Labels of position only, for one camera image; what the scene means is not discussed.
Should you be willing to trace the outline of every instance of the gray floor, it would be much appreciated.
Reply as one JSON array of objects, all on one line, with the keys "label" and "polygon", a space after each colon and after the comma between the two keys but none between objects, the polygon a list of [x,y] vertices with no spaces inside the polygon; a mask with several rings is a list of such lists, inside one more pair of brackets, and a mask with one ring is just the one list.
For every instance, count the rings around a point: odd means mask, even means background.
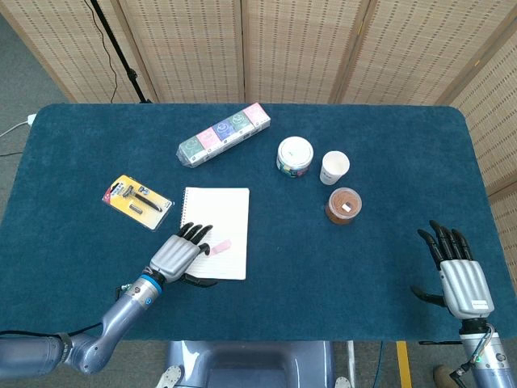
[{"label": "gray floor", "polygon": [[[50,103],[66,102],[50,77],[29,53],[8,23],[0,16],[0,133],[27,119]],[[0,154],[23,151],[28,127],[23,127],[0,139]],[[9,198],[21,155],[0,157],[0,219]],[[509,358],[517,365],[517,339],[505,342]],[[355,345],[357,386],[372,386],[376,372],[379,344],[359,342]],[[413,386],[434,388],[431,371],[434,365],[457,366],[464,362],[460,346],[419,346],[408,344]],[[347,375],[344,344],[334,346],[338,375]],[[123,341],[105,370],[86,377],[65,367],[37,379],[0,382],[0,387],[154,387],[165,363],[166,344],[156,341]],[[468,376],[465,383],[474,387]],[[386,344],[380,373],[380,387],[400,386],[395,344]]]}]

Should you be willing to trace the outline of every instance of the spiral notebook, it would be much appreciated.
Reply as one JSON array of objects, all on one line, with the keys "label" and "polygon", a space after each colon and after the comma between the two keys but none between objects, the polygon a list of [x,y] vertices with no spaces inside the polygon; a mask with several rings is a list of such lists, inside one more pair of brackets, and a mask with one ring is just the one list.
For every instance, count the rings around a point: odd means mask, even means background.
[{"label": "spiral notebook", "polygon": [[181,226],[213,225],[202,243],[210,255],[199,255],[187,273],[205,279],[246,279],[248,188],[185,188]]}]

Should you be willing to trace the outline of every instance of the robotic arm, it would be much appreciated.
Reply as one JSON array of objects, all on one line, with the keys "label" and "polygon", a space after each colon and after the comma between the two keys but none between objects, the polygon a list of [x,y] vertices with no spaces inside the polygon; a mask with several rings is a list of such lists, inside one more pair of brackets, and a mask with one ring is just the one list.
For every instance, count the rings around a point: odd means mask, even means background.
[{"label": "robotic arm", "polygon": [[0,338],[0,379],[44,375],[60,363],[86,374],[97,373],[108,363],[124,334],[162,293],[165,283],[185,280],[202,287],[214,285],[210,280],[185,274],[197,255],[210,252],[208,244],[197,244],[212,226],[192,226],[190,222],[172,235],[140,277],[106,312],[99,338],[83,332]]},{"label": "robotic arm", "polygon": [[474,260],[463,234],[449,231],[436,221],[430,225],[438,242],[425,230],[418,230],[418,234],[429,246],[443,296],[425,293],[416,286],[411,291],[424,302],[447,307],[461,320],[460,337],[469,359],[451,378],[459,387],[465,387],[460,378],[472,369],[479,388],[517,388],[499,335],[487,322],[494,302],[481,266]]}]

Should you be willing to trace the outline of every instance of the blue table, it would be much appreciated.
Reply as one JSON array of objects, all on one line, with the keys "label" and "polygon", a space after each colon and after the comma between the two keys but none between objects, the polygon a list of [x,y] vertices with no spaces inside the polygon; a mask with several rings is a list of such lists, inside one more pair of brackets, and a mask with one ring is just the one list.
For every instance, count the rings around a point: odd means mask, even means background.
[{"label": "blue table", "polygon": [[[515,335],[515,295],[463,116],[453,108],[265,104],[271,127],[188,169],[178,144],[243,104],[61,104],[32,127],[0,227],[1,328],[72,331],[97,322],[179,227],[183,189],[250,188],[247,279],[210,289],[168,285],[128,333],[155,340],[452,340],[460,323],[410,285],[439,292],[416,234],[430,219],[462,230],[485,269],[496,311]],[[299,179],[275,167],[278,144],[308,139]],[[335,187],[322,156],[342,150],[363,209],[328,221]],[[101,202],[127,174],[176,202],[151,232]]]}]

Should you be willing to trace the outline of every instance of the robot finger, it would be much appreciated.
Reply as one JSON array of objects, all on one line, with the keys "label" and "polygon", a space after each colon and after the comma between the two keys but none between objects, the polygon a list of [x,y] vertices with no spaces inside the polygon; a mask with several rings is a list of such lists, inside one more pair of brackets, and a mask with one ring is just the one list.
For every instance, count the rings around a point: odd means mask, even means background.
[{"label": "robot finger", "polygon": [[194,237],[194,234],[198,232],[199,229],[201,229],[203,226],[201,224],[194,226],[192,229],[190,229],[187,234],[183,236],[186,240],[189,240]]},{"label": "robot finger", "polygon": [[469,243],[467,242],[467,239],[464,237],[463,234],[460,233],[459,230],[452,230],[452,234],[454,234],[454,237],[456,238],[456,241],[460,245],[461,253],[463,254],[463,258],[466,260],[474,260],[474,256],[472,255],[472,252],[470,251]]},{"label": "robot finger", "polygon": [[193,243],[195,245],[201,243],[201,240],[203,239],[204,236],[206,236],[206,234],[210,231],[211,228],[213,228],[212,225],[205,226],[202,230],[200,230],[200,232],[196,236],[194,236],[191,239],[191,243]]},{"label": "robot finger", "polygon": [[440,270],[439,264],[443,261],[442,252],[440,252],[438,244],[436,243],[435,239],[433,238],[432,234],[427,233],[425,230],[418,230],[418,234],[420,234],[420,237],[424,239],[427,246],[429,247],[429,251],[431,251],[431,256],[433,257],[433,260],[435,261],[436,268]]},{"label": "robot finger", "polygon": [[191,228],[191,226],[194,225],[194,222],[188,222],[187,224],[183,225],[182,228],[179,230],[179,232],[176,234],[178,237],[183,237],[187,230]]},{"label": "robot finger", "polygon": [[456,240],[456,237],[454,237],[454,234],[451,233],[451,231],[447,228],[443,228],[445,232],[447,233],[447,237],[449,242],[451,243],[452,251],[454,252],[455,259],[463,259],[463,255],[460,252],[460,244]]},{"label": "robot finger", "polygon": [[210,255],[210,246],[207,243],[201,244],[200,245],[200,250],[201,250],[200,253],[204,252],[204,254],[206,256]]},{"label": "robot finger", "polygon": [[431,225],[431,228],[433,228],[436,233],[436,238],[438,239],[439,248],[442,251],[443,259],[454,259],[454,253],[452,252],[451,245],[448,241],[448,236],[444,231],[444,228],[434,220],[430,220],[429,225]]}]

